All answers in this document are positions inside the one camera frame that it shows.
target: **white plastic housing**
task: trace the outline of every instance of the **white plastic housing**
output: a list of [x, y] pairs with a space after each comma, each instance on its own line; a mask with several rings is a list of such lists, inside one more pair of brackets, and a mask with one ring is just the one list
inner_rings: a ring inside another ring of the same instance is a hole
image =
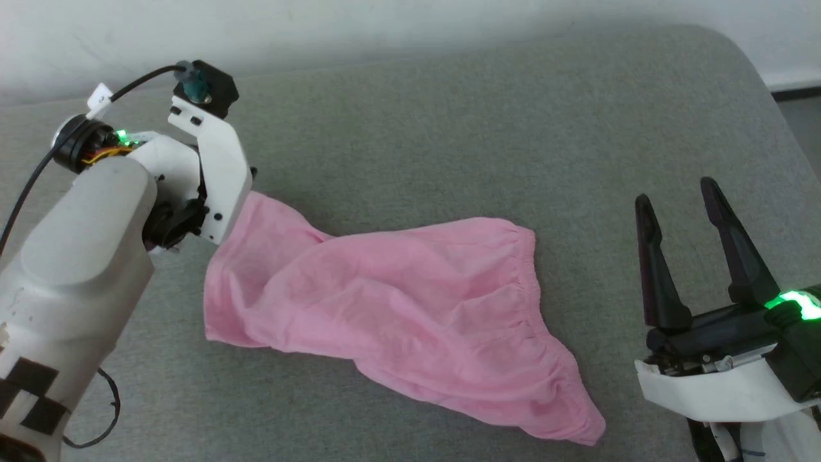
[[635, 362], [644, 398], [699, 422], [762, 422], [821, 403], [796, 403], [763, 358], [725, 372], [669, 377]]
[[155, 134], [128, 155], [142, 164], [157, 182], [157, 201], [169, 201], [175, 212], [190, 199], [196, 199], [200, 187], [200, 158], [188, 145]]
[[230, 232], [251, 189], [251, 171], [234, 128], [221, 118], [172, 97], [168, 122], [197, 138], [203, 178], [208, 188], [205, 217], [200, 236], [219, 244]]
[[[156, 194], [149, 172], [124, 157], [77, 177], [0, 273], [0, 377], [21, 358], [56, 369], [45, 397], [75, 409], [154, 272], [142, 228]], [[19, 391], [0, 434], [59, 460], [70, 414], [51, 435], [22, 426], [37, 400]]]
[[745, 462], [818, 462], [821, 433], [809, 415], [797, 412], [741, 426]]

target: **label tag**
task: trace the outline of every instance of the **label tag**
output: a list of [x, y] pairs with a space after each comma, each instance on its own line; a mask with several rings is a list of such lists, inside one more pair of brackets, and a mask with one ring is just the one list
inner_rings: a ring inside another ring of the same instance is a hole
[[89, 107], [89, 109], [94, 109], [99, 106], [106, 98], [111, 98], [111, 95], [114, 95], [108, 87], [104, 83], [100, 83], [97, 85], [97, 89], [94, 90], [94, 93], [91, 94], [89, 100], [85, 102], [85, 104]]

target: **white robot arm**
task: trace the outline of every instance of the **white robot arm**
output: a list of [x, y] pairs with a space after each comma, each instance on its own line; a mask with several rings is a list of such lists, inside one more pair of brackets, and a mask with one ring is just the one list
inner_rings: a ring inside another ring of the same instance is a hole
[[711, 178], [733, 304], [693, 316], [679, 299], [647, 196], [635, 200], [651, 354], [636, 361], [644, 397], [687, 418], [701, 462], [815, 462], [821, 454], [821, 285], [781, 293]]
[[211, 94], [197, 104], [175, 91], [168, 121], [196, 146], [156, 135], [133, 149], [117, 139], [133, 150], [95, 159], [123, 133], [109, 136], [85, 116], [62, 131], [73, 137], [57, 162], [83, 171], [0, 273], [0, 460], [59, 460], [71, 413], [154, 272], [151, 248], [188, 233], [219, 244], [231, 231], [251, 171], [222, 120], [232, 102], [230, 88], [219, 99], [225, 75], [209, 80], [216, 70], [194, 66]]

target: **green led light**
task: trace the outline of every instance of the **green led light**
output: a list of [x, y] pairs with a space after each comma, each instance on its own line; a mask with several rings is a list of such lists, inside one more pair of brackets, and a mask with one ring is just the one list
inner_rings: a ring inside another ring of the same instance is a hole
[[801, 305], [801, 317], [806, 320], [819, 319], [821, 317], [821, 307], [816, 305], [809, 295], [795, 290], [782, 293], [776, 298], [765, 303], [764, 306], [767, 308], [772, 308], [788, 301], [796, 301], [799, 305]]

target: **white wall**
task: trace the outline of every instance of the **white wall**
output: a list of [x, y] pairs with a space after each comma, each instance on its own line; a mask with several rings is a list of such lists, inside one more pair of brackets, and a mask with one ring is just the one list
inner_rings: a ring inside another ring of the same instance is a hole
[[722, 31], [773, 90], [821, 82], [821, 0], [0, 0], [0, 104], [180, 59], [244, 76], [665, 22]]

